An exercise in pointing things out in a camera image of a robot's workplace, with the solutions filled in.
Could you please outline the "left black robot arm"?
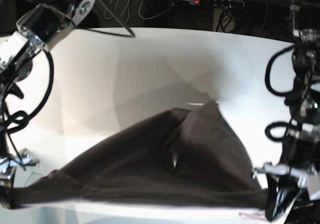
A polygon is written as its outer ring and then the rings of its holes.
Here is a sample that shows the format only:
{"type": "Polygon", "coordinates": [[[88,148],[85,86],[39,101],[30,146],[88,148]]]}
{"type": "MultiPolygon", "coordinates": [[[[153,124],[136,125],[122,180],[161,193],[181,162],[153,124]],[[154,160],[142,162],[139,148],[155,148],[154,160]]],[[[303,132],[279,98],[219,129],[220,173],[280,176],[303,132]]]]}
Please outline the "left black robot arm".
{"type": "Polygon", "coordinates": [[[279,163],[266,162],[252,173],[265,174],[268,195],[265,217],[269,222],[281,218],[304,194],[307,202],[320,199],[320,94],[314,86],[320,82],[320,0],[289,0],[295,43],[274,54],[266,67],[265,86],[283,97],[290,111],[288,122],[273,122],[265,135],[282,144],[279,163]],[[271,70],[275,60],[291,52],[295,72],[290,91],[272,88],[271,70]]]}

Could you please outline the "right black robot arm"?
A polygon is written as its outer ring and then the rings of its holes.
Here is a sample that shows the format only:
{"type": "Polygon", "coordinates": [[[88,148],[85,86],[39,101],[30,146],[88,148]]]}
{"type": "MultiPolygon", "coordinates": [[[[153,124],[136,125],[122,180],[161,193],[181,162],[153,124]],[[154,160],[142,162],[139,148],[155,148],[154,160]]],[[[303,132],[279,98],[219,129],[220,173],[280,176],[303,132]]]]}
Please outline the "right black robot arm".
{"type": "Polygon", "coordinates": [[[11,154],[14,146],[11,134],[24,129],[46,104],[53,86],[54,62],[50,51],[67,37],[88,16],[96,1],[108,10],[115,20],[127,29],[127,36],[134,32],[123,18],[112,8],[107,0],[27,0],[35,3],[17,21],[17,30],[1,44],[0,49],[0,202],[11,208],[13,203],[13,184],[17,167],[36,166],[25,149],[11,154]],[[33,59],[44,52],[49,63],[49,82],[42,101],[30,114],[18,111],[10,114],[6,98],[12,94],[23,99],[24,94],[17,86],[31,72],[33,59]]]}

